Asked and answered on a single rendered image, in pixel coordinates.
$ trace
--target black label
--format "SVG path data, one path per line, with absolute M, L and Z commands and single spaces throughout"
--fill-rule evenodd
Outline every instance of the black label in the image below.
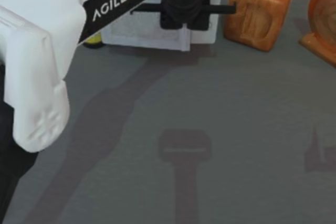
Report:
M 87 0 L 83 7 L 87 14 L 79 43 L 82 43 L 111 22 L 129 12 L 144 0 Z

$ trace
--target wooden object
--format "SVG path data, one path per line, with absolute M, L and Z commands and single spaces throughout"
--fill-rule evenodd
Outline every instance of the wooden object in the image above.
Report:
M 237 13 L 224 17 L 227 39 L 269 51 L 275 44 L 291 0 L 229 0 Z
M 336 0 L 310 0 L 308 20 L 311 33 L 300 43 L 336 66 Z

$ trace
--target white plastic joint cover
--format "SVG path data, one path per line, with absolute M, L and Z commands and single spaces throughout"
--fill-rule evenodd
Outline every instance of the white plastic joint cover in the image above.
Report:
M 27 152 L 49 147 L 69 118 L 66 76 L 86 21 L 86 0 L 0 0 L 4 101 Z

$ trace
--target white robotic arm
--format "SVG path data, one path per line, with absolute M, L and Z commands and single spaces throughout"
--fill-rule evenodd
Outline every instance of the white robotic arm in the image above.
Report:
M 66 76 L 87 38 L 144 0 L 0 0 L 4 101 L 13 137 L 27 152 L 50 146 L 69 118 Z

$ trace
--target gray table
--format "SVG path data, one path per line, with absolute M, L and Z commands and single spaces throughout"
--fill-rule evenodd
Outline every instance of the gray table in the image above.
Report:
M 293 1 L 270 53 L 221 31 L 189 54 L 78 48 L 68 127 L 20 182 L 5 224 L 178 223 L 163 132 L 211 141 L 200 223 L 335 223 L 336 70 L 297 43 L 307 4 Z

